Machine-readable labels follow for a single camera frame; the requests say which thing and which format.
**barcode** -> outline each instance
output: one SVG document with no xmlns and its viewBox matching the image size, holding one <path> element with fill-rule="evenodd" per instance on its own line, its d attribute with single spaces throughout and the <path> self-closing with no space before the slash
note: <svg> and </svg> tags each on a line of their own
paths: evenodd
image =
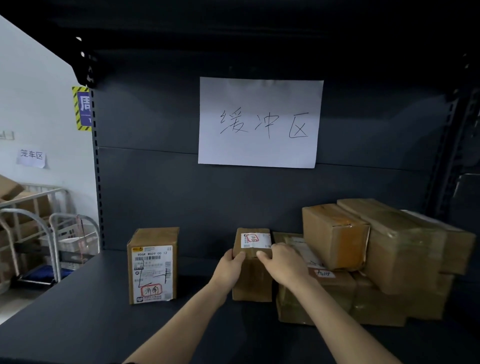
<svg viewBox="0 0 480 364">
<path fill-rule="evenodd" d="M 172 276 L 172 262 L 165 262 L 165 280 Z"/>
<path fill-rule="evenodd" d="M 152 259 L 160 259 L 161 255 L 149 255 L 149 256 L 137 256 L 135 260 L 152 260 Z"/>
</svg>

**stack of cardboard boxes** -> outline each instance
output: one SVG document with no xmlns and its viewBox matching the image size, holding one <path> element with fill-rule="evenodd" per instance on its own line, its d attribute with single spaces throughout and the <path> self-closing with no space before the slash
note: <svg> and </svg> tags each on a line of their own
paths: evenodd
<svg viewBox="0 0 480 364">
<path fill-rule="evenodd" d="M 361 324 L 405 325 L 441 319 L 454 274 L 465 274 L 475 235 L 373 199 L 304 207 L 303 235 L 273 232 L 291 245 L 310 275 Z M 233 289 L 238 301 L 271 302 L 272 278 L 256 257 L 271 256 L 269 229 L 238 229 L 234 255 L 247 257 Z M 295 296 L 279 286 L 282 322 L 312 325 Z"/>
<path fill-rule="evenodd" d="M 35 204 L 37 205 L 38 215 L 45 221 L 51 215 L 52 210 L 48 197 L 41 196 L 34 200 L 27 200 L 16 203 L 24 197 L 32 196 L 34 193 L 24 191 L 22 185 L 0 175 L 0 203 L 8 202 L 8 207 L 15 204 L 15 208 L 36 213 Z M 35 221 L 26 215 L 18 214 L 18 229 L 15 228 L 15 217 L 13 214 L 2 214 L 7 225 L 12 228 L 14 238 L 17 240 L 19 233 L 22 238 L 28 237 L 38 232 L 38 225 Z M 38 243 L 36 239 L 26 241 L 28 243 Z M 40 253 L 21 254 L 19 257 L 19 270 L 21 273 L 26 273 L 30 269 L 44 263 L 44 257 Z M 9 238 L 6 230 L 0 225 L 0 284 L 8 282 L 15 275 L 13 269 L 12 252 L 9 247 Z"/>
</svg>

